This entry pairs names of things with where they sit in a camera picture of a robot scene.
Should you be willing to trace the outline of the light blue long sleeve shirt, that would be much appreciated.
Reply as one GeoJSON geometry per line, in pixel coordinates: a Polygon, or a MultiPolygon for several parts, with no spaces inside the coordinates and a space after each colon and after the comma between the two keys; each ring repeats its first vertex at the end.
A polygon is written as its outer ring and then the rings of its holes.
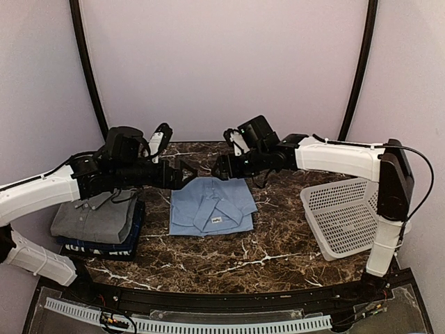
{"type": "Polygon", "coordinates": [[[257,206],[243,179],[198,177],[170,199],[171,236],[206,237],[253,230],[257,206]]]}

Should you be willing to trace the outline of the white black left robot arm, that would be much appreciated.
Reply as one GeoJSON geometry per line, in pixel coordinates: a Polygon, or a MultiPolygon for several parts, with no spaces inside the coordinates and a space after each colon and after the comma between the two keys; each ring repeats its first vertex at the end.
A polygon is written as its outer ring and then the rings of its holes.
{"type": "Polygon", "coordinates": [[[115,190],[152,186],[180,190],[197,177],[184,161],[172,167],[169,161],[137,158],[130,163],[109,162],[90,154],[77,154],[45,174],[1,188],[1,262],[27,270],[68,287],[83,303],[98,297],[94,283],[80,276],[70,258],[29,241],[11,223],[27,214],[65,202],[86,200],[115,190]]]}

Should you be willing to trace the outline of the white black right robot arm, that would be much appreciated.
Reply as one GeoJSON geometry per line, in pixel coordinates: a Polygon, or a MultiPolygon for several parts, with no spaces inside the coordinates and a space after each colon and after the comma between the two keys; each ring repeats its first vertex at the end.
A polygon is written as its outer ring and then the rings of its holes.
{"type": "Polygon", "coordinates": [[[414,178],[399,141],[344,143],[317,136],[290,134],[282,141],[254,141],[235,134],[234,152],[220,155],[211,174],[220,180],[251,178],[282,170],[330,172],[347,180],[310,186],[300,192],[305,218],[323,257],[338,260],[369,251],[355,296],[369,302],[380,293],[379,278],[408,222],[414,178]]]}

